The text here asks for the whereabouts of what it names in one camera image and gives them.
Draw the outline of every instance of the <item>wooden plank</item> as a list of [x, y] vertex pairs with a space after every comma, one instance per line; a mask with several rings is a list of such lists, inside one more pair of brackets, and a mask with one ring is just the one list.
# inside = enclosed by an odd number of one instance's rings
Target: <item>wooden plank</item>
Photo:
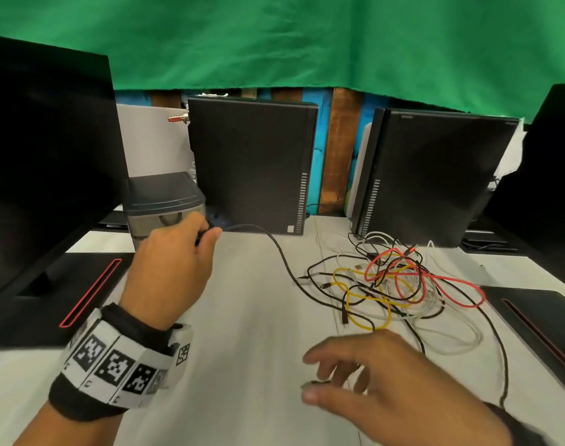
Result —
[[303, 98], [302, 87], [273, 87], [272, 100], [282, 102], [300, 102]]
[[244, 87], [241, 89], [241, 96], [243, 98], [257, 98], [256, 87]]
[[341, 87], [332, 93], [318, 214], [342, 214], [363, 98]]
[[181, 108], [181, 91], [147, 91], [152, 106]]

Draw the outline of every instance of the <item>gray container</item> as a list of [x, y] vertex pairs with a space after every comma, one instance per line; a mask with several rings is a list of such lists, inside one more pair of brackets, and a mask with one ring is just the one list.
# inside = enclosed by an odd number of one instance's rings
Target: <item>gray container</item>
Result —
[[205, 215], [205, 197], [187, 172], [128, 178], [123, 211], [137, 250], [152, 230], [179, 224], [197, 211]]

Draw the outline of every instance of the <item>monitor base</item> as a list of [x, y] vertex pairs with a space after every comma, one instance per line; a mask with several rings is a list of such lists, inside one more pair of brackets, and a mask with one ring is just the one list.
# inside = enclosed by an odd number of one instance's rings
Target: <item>monitor base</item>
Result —
[[31, 285], [0, 299], [0, 349], [63, 348], [108, 298], [133, 258], [133, 253], [63, 254], [43, 274], [50, 283], [45, 291]]

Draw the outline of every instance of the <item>fingernail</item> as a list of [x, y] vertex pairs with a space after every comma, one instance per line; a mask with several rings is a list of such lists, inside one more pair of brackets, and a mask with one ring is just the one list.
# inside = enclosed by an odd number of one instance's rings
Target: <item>fingernail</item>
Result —
[[313, 387], [307, 387], [301, 393], [301, 399], [303, 402], [308, 405], [316, 405], [317, 404], [317, 391]]

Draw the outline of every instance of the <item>hand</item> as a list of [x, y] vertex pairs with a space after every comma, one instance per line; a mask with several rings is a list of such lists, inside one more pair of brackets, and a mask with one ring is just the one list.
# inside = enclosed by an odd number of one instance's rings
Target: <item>hand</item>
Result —
[[[305, 404], [351, 421], [385, 446], [511, 446], [501, 420], [449, 374], [389, 330], [328, 338], [303, 362], [329, 385], [303, 390]], [[364, 365], [354, 392], [342, 388]]]
[[168, 330], [200, 298], [212, 274], [222, 229], [208, 227], [192, 212], [177, 225], [152, 230], [136, 252], [119, 304], [147, 325]]

